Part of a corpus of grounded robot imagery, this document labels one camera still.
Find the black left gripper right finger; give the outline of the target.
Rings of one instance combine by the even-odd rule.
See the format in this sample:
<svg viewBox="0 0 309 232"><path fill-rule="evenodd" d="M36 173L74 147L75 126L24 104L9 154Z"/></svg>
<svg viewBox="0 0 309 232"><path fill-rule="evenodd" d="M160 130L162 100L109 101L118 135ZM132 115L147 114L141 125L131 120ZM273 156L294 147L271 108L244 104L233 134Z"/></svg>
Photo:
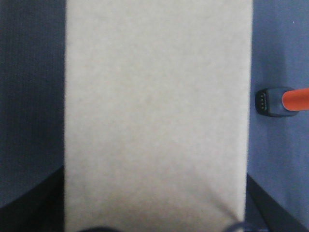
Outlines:
<svg viewBox="0 0 309 232"><path fill-rule="evenodd" d="M268 195L250 175L247 175L244 221L246 232L309 231Z"/></svg>

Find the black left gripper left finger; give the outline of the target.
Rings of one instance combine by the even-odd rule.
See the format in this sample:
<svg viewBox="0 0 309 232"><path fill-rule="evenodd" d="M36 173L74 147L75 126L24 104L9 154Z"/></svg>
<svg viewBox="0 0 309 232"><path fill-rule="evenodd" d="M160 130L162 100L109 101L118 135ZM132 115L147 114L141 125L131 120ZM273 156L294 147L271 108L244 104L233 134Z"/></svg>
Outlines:
<svg viewBox="0 0 309 232"><path fill-rule="evenodd" d="M0 208L0 230L14 232L43 204L56 185L64 178L64 167L25 194Z"/></svg>

